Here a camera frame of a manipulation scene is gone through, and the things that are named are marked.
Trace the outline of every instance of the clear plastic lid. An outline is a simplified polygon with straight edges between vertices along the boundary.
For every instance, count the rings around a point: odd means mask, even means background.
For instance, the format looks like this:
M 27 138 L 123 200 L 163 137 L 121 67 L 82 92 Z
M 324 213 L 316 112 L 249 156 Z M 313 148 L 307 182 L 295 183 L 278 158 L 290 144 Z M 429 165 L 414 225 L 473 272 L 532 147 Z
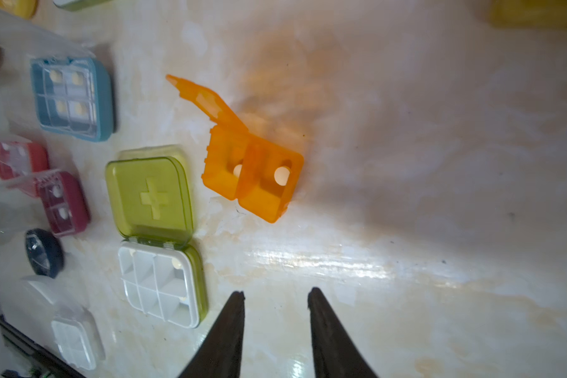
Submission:
M 52 278 L 27 276 L 21 280 L 27 282 L 32 295 L 41 296 L 41 301 L 53 307 L 51 328 L 65 362 L 86 370 L 95 369 L 97 360 L 103 357 L 103 347 L 92 315 Z
M 0 233 L 48 228 L 42 201 L 26 192 L 59 170 L 45 170 L 0 182 Z
M 88 49 L 0 10 L 0 47 L 35 57 L 95 57 Z

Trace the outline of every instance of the red pill box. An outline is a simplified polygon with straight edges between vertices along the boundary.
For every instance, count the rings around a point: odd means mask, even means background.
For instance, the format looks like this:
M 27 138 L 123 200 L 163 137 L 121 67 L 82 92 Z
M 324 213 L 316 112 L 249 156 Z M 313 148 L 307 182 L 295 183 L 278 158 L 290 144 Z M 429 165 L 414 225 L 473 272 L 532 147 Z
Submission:
M 44 147 L 34 142 L 0 141 L 0 178 L 10 180 L 48 169 L 48 155 Z M 21 184 L 19 189 L 38 197 L 35 185 Z
M 86 229 L 90 217 L 78 181 L 68 172 L 58 171 L 37 182 L 37 190 L 48 223 L 56 237 Z

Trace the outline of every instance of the open lid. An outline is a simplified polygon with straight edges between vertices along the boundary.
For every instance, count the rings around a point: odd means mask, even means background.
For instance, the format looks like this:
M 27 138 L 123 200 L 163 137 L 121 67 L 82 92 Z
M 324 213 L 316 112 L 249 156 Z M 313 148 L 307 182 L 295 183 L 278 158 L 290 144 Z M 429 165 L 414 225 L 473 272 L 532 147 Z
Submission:
M 186 244 L 193 233 L 182 155 L 174 146 L 123 151 L 105 168 L 113 219 L 124 238 Z
M 248 127 L 211 89 L 173 75 L 166 75 L 166 79 L 179 90 L 181 98 L 196 104 L 213 122 L 236 131 L 248 132 Z
M 35 57 L 95 57 L 88 49 L 0 10 L 0 47 Z

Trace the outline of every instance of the white table surface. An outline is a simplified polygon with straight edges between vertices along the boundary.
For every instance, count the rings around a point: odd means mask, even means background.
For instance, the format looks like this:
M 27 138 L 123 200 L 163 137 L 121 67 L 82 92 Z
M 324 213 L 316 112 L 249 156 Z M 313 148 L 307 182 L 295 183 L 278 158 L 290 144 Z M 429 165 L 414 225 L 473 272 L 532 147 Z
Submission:
M 312 377 L 311 287 L 381 377 L 567 377 L 567 31 L 494 30 L 475 1 L 133 1 L 33 22 L 94 46 L 117 132 L 39 130 L 18 62 L 0 128 L 80 178 L 87 230 L 57 277 L 95 318 L 88 377 L 176 377 L 230 293 L 245 293 L 243 377 Z M 169 73 L 216 91 L 250 130 L 302 153 L 287 213 L 268 224 L 203 186 L 210 120 Z M 118 268 L 105 164 L 187 154 L 210 312 L 181 329 L 133 309 Z M 23 234 L 0 247 L 8 321 L 51 345 L 23 306 Z

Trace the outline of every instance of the pill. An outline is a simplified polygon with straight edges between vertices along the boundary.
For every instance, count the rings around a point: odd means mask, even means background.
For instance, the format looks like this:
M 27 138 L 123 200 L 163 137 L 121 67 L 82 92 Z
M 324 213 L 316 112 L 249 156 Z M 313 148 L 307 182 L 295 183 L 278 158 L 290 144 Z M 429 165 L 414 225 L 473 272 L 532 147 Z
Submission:
M 74 105 L 74 110 L 78 116 L 85 116 L 88 114 L 88 106 L 82 102 L 76 102 Z
M 63 81 L 63 74 L 60 71 L 51 70 L 49 76 L 53 83 L 61 83 Z
M 289 168 L 279 167 L 278 169 L 275 170 L 275 174 L 273 176 L 275 178 L 275 182 L 278 185 L 285 186 L 288 183 Z
M 55 185 L 53 186 L 53 196 L 56 198 L 61 198 L 63 196 L 63 190 L 60 186 Z
M 69 217 L 69 212 L 67 211 L 66 208 L 60 208 L 59 209 L 59 216 L 63 219 L 67 219 Z
M 65 101 L 58 100 L 56 103 L 57 113 L 66 113 L 67 112 L 67 104 Z
M 233 175 L 239 178 L 239 174 L 242 172 L 242 164 L 237 164 L 233 169 Z
M 81 72 L 74 72 L 71 74 L 71 82 L 76 85 L 84 84 L 84 74 Z
M 173 257 L 172 266 L 174 266 L 174 269 L 182 269 L 182 262 L 179 259 Z

